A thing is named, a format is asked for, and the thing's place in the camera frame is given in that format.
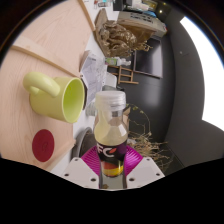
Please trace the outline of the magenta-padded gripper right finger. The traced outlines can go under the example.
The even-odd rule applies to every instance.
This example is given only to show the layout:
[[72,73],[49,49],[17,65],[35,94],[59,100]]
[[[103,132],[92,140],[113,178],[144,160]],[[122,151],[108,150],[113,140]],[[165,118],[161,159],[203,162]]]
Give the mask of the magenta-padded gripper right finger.
[[124,159],[125,188],[134,189],[148,185],[164,177],[151,157],[143,157],[135,149],[127,147]]

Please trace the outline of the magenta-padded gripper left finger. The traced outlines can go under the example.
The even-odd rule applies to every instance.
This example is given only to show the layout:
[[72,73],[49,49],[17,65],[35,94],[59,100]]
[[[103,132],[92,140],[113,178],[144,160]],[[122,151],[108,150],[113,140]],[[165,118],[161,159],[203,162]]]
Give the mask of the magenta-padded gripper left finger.
[[81,187],[98,189],[100,174],[100,160],[96,147],[92,147],[82,157],[74,157],[62,173],[62,177]]

